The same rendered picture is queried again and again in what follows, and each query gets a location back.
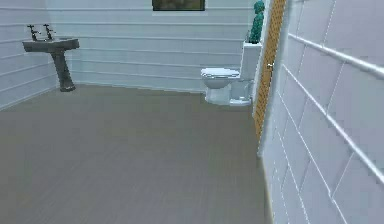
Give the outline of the white toilet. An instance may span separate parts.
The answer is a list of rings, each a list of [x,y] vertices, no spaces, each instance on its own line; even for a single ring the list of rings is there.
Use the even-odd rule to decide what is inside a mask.
[[[201,79],[206,87],[205,100],[216,105],[251,105],[261,49],[261,43],[243,42],[239,70],[222,67],[203,68]]]

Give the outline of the teal bust statue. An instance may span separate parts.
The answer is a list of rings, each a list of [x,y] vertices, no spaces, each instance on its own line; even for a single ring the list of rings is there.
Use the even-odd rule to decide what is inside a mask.
[[[253,19],[252,28],[249,35],[249,42],[258,44],[261,40],[261,33],[263,28],[265,4],[263,0],[258,0],[254,4],[255,17]]]

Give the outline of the grey pedestal sink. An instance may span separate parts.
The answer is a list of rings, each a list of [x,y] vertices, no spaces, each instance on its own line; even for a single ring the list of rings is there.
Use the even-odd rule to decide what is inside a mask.
[[[79,40],[72,37],[53,38],[53,30],[49,24],[44,24],[47,37],[38,39],[36,34],[39,31],[34,29],[32,24],[28,25],[31,33],[31,40],[23,41],[23,47],[26,52],[48,53],[51,55],[55,69],[58,75],[59,87],[61,92],[71,92],[76,89],[70,71],[66,62],[65,52],[78,49]]]

